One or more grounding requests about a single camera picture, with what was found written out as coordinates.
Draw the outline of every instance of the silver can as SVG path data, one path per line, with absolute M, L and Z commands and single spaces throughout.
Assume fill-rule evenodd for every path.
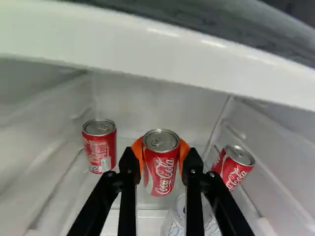
M 217 221 L 211 210 L 211 206 L 201 194 L 203 222 L 205 236 L 221 236 Z M 179 196 L 176 203 L 168 211 L 161 228 L 161 236 L 185 236 L 186 227 L 186 195 Z

